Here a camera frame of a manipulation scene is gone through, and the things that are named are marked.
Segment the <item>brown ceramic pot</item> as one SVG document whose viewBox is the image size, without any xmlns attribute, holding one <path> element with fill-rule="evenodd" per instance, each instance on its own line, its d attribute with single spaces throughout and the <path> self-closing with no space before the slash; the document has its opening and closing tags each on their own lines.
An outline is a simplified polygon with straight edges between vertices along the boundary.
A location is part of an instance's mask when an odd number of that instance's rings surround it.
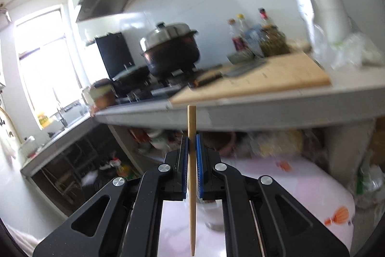
<svg viewBox="0 0 385 257">
<path fill-rule="evenodd" d="M 92 84 L 90 96 L 98 110 L 116 105 L 116 95 L 109 79 L 100 79 Z"/>
</svg>

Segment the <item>yellow cooking oil bottle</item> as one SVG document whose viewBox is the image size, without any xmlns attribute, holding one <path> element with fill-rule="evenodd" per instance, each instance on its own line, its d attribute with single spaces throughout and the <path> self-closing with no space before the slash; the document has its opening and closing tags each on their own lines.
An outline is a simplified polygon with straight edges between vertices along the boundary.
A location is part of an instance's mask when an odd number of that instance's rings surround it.
<svg viewBox="0 0 385 257">
<path fill-rule="evenodd" d="M 132 168 L 128 164 L 121 162 L 118 158 L 113 158 L 110 161 L 110 166 L 116 170 L 119 177 L 126 178 L 127 180 L 136 178 Z"/>
</svg>

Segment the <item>red cap bottle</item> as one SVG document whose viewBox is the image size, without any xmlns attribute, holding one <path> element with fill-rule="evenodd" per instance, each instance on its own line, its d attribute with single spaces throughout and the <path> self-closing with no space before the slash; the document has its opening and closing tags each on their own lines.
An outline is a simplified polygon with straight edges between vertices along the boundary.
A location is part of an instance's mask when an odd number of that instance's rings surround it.
<svg viewBox="0 0 385 257">
<path fill-rule="evenodd" d="M 259 13 L 261 17 L 261 25 L 263 29 L 267 29 L 270 27 L 275 27 L 275 23 L 270 19 L 270 17 L 267 15 L 266 11 L 264 8 L 259 8 Z"/>
</svg>

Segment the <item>black cooking pot with lid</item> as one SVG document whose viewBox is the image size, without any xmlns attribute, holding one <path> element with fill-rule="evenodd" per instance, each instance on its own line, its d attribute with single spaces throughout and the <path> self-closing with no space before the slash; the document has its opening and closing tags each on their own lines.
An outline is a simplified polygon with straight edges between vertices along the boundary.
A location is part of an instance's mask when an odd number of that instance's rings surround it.
<svg viewBox="0 0 385 257">
<path fill-rule="evenodd" d="M 165 78 L 182 70 L 190 72 L 200 59 L 195 35 L 198 31 L 186 23 L 158 23 L 140 40 L 142 56 L 151 75 Z"/>
</svg>

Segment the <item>yellow cap bottle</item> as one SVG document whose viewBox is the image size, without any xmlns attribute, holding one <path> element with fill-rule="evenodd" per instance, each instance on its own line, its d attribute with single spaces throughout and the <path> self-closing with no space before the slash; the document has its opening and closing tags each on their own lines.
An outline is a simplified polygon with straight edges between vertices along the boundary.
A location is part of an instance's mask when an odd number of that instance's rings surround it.
<svg viewBox="0 0 385 257">
<path fill-rule="evenodd" d="M 247 24 L 244 15 L 238 14 L 237 15 L 237 21 L 238 21 L 238 27 L 239 27 L 239 31 L 241 34 L 241 38 L 242 38 L 244 44 L 246 45 L 246 47 L 250 48 L 250 45 L 249 45 L 249 42 L 248 42 L 248 39 L 246 36 L 246 32 L 250 29 L 250 27 Z"/>
</svg>

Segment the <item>wooden cutting board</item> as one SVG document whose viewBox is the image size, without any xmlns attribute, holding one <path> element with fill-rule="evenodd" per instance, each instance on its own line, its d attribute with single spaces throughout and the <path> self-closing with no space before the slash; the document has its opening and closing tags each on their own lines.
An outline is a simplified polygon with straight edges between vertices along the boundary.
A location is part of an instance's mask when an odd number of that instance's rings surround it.
<svg viewBox="0 0 385 257">
<path fill-rule="evenodd" d="M 331 79 L 324 70 L 305 53 L 296 53 L 270 57 L 264 65 L 235 78 L 221 78 L 194 90 L 186 87 L 169 101 L 173 105 L 188 105 L 330 85 Z"/>
</svg>

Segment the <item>steel utensil holder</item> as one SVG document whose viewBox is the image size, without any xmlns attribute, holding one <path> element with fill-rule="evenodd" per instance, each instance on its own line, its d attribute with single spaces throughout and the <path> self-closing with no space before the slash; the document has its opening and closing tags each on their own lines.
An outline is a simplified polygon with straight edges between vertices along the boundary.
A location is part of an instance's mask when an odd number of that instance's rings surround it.
<svg viewBox="0 0 385 257">
<path fill-rule="evenodd" d="M 200 200 L 197 203 L 198 220 L 213 231 L 224 231 L 225 223 L 221 200 Z"/>
</svg>

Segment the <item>pink plastic basin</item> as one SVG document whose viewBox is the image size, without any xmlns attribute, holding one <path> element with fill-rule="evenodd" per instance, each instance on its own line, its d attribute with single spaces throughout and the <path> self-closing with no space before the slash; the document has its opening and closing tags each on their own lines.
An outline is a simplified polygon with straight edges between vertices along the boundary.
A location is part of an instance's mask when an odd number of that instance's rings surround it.
<svg viewBox="0 0 385 257">
<path fill-rule="evenodd" d="M 236 142 L 234 132 L 204 132 L 203 142 L 208 148 L 217 151 L 222 157 L 232 153 Z"/>
</svg>

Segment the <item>black frying pan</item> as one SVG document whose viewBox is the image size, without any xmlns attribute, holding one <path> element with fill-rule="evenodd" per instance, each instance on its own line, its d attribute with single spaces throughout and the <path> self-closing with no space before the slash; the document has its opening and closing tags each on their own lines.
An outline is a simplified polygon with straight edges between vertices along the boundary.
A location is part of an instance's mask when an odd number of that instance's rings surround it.
<svg viewBox="0 0 385 257">
<path fill-rule="evenodd" d="M 147 66 L 133 66 L 113 77 L 112 86 L 126 89 L 141 86 L 149 80 L 149 75 Z"/>
</svg>

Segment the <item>kitchen knife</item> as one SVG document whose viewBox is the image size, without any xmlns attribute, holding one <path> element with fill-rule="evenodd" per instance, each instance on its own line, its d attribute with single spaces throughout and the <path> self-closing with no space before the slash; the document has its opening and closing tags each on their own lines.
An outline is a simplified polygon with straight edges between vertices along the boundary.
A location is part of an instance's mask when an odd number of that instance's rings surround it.
<svg viewBox="0 0 385 257">
<path fill-rule="evenodd" d="M 236 65 L 232 68 L 229 68 L 228 70 L 225 71 L 218 71 L 216 73 L 213 73 L 209 75 L 208 77 L 205 78 L 198 78 L 193 81 L 191 81 L 188 86 L 191 89 L 197 89 L 203 86 L 207 86 L 218 79 L 221 78 L 235 78 L 238 76 L 242 76 L 251 70 L 255 70 L 256 68 L 259 68 L 260 66 L 264 65 L 266 61 L 264 59 L 255 59 L 254 61 L 250 61 L 248 63 L 243 63 Z"/>
</svg>

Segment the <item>bag of yellow food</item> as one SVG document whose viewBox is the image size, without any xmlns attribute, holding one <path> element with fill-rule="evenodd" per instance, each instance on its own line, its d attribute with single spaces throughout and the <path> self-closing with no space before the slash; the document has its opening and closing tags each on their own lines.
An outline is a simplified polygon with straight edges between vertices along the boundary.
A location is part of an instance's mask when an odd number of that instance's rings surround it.
<svg viewBox="0 0 385 257">
<path fill-rule="evenodd" d="M 303 142 L 303 134 L 297 130 L 265 132 L 256 139 L 256 152 L 261 157 L 300 154 Z"/>
</svg>

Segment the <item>wooden chopstick one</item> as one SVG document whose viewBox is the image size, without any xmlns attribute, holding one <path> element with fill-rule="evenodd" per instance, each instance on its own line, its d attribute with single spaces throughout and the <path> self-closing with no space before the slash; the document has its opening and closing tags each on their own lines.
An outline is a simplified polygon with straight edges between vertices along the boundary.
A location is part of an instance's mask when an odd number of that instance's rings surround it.
<svg viewBox="0 0 385 257">
<path fill-rule="evenodd" d="M 196 250 L 196 106 L 187 106 L 187 132 L 189 138 L 188 188 L 191 256 Z"/>
</svg>

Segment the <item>white electric appliance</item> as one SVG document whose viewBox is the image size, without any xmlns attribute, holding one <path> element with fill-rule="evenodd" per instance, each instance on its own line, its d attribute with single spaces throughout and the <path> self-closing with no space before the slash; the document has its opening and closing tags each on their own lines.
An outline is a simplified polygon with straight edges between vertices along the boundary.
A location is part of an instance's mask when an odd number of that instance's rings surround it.
<svg viewBox="0 0 385 257">
<path fill-rule="evenodd" d="M 296 0 L 298 11 L 306 24 L 313 57 L 327 59 L 327 51 L 340 44 L 351 33 L 351 23 L 343 0 Z"/>
</svg>

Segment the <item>cardboard box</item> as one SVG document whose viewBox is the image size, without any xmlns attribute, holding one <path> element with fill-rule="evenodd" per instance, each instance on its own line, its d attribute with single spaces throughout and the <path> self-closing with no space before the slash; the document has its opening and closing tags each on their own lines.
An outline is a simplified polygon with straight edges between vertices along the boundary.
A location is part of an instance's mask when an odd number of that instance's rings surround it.
<svg viewBox="0 0 385 257">
<path fill-rule="evenodd" d="M 375 131 L 372 135 L 368 150 L 372 152 L 370 165 L 379 166 L 384 172 L 385 161 L 385 117 L 380 117 L 376 121 Z"/>
</svg>

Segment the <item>clear sauce bottle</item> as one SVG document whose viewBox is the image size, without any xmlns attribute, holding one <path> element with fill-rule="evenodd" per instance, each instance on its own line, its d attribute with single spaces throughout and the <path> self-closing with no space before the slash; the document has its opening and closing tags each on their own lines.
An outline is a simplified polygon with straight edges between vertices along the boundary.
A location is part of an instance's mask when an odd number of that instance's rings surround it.
<svg viewBox="0 0 385 257">
<path fill-rule="evenodd" d="M 228 25 L 230 28 L 230 37 L 232 39 L 232 43 L 237 52 L 248 49 L 246 42 L 244 41 L 243 36 L 241 35 L 240 28 L 237 26 L 235 19 L 229 19 Z"/>
</svg>

